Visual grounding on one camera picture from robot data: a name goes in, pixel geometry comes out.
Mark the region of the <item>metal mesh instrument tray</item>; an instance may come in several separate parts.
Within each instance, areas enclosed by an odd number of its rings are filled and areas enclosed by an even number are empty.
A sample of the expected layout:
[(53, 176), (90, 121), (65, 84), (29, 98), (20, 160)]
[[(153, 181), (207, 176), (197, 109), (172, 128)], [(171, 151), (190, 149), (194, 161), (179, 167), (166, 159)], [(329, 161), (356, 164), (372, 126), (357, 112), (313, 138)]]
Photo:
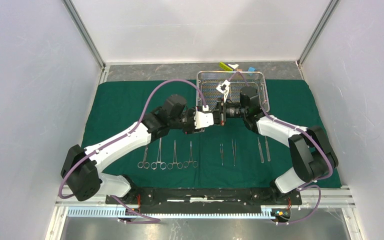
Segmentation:
[(216, 106), (219, 98), (224, 97), (224, 94), (217, 90), (217, 86), (228, 80), (230, 86), (227, 99), (230, 102), (239, 102), (240, 90), (248, 84), (257, 89), (259, 101), (267, 112), (270, 111), (266, 79), (260, 71), (243, 71), (241, 74), (235, 74), (233, 71), (200, 71), (196, 80), (210, 110)]

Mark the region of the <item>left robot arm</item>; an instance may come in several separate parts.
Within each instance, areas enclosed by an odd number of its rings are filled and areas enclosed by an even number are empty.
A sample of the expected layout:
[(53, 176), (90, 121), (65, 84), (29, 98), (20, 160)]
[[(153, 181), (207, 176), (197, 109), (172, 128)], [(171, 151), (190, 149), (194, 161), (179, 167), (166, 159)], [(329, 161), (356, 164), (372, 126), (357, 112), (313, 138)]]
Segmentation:
[(58, 196), (76, 198), (79, 202), (96, 194), (115, 195), (125, 204), (133, 203), (137, 190), (126, 177), (103, 171), (116, 160), (168, 135), (170, 130), (194, 134), (214, 124), (208, 104), (186, 108), (184, 97), (174, 94), (162, 106), (152, 111), (143, 110), (138, 121), (122, 132), (94, 145), (82, 148), (76, 144), (69, 148), (61, 169), (61, 188), (68, 186), (71, 194)]

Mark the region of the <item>steel forceps with ring handles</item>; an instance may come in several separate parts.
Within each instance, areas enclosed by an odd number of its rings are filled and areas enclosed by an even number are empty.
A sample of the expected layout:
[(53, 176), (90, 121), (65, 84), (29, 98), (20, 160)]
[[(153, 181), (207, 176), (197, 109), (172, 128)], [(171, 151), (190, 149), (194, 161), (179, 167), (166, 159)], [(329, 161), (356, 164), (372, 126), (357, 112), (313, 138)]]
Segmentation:
[(158, 152), (157, 152), (156, 161), (152, 162), (150, 164), (150, 167), (152, 170), (156, 170), (157, 168), (160, 168), (161, 170), (165, 170), (167, 168), (167, 163), (163, 162), (162, 160), (162, 138), (160, 138), (158, 142)]

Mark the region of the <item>pointed steel tweezers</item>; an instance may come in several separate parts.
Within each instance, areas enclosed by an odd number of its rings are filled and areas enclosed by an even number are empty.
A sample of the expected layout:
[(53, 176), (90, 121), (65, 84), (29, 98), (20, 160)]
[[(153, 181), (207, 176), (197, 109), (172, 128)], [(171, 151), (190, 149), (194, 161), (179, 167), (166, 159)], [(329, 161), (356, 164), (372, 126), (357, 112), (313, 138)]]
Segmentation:
[(232, 159), (233, 159), (233, 166), (236, 166), (236, 158), (237, 158), (237, 141), (232, 139), (231, 140), (231, 147), (232, 147)]

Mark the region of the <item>green surgical cloth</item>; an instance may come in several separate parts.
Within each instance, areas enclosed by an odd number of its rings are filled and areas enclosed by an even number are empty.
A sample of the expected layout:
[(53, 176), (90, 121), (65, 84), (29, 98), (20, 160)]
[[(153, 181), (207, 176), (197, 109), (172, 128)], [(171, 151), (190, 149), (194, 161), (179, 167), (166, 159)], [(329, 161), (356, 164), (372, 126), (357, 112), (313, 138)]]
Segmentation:
[[(161, 106), (171, 95), (178, 94), (188, 107), (196, 103), (192, 85), (172, 82), (161, 86), (159, 81), (114, 81), (98, 86), (91, 112), (88, 116), (82, 147), (98, 144), (130, 127), (143, 109), (151, 111)], [(264, 163), (261, 163), (259, 138)], [(233, 163), (232, 139), (236, 140), (236, 166)], [(139, 187), (156, 188), (263, 188), (292, 167), (289, 148), (268, 139), (271, 162), (267, 161), (265, 137), (248, 130), (242, 119), (229, 119), (225, 126), (211, 126), (201, 133), (184, 134), (171, 130), (162, 138), (162, 161), (171, 163), (176, 140), (177, 160), (184, 163), (189, 158), (192, 142), (193, 159), (198, 168), (172, 170), (157, 168), (140, 169), (145, 147), (140, 147), (113, 162), (104, 172), (127, 175)], [(221, 165), (220, 144), (223, 144), (224, 166)], [(159, 140), (148, 147), (147, 162), (157, 159)]]

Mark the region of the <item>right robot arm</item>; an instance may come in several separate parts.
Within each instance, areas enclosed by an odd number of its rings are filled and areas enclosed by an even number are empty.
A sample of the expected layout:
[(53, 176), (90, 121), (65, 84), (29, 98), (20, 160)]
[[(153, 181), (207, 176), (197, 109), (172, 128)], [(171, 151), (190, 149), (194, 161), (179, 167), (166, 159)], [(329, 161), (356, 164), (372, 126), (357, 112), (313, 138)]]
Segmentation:
[(338, 167), (338, 158), (320, 126), (293, 125), (269, 114), (260, 103), (258, 90), (251, 86), (240, 89), (238, 102), (227, 99), (230, 88), (225, 83), (216, 89), (223, 97), (213, 109), (215, 124), (242, 118), (248, 130), (289, 148), (292, 167), (270, 183), (268, 196), (273, 203), (282, 204), (293, 190), (329, 178)]

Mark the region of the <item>steel scalpel handle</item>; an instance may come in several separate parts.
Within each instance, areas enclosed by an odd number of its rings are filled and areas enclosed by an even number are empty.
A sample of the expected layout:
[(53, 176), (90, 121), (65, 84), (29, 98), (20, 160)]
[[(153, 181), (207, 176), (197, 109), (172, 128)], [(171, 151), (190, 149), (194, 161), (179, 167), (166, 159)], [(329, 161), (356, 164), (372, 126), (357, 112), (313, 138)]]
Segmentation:
[(265, 136), (265, 149), (266, 149), (267, 161), (271, 162), (271, 155), (270, 155), (269, 142), (268, 142), (267, 136)]

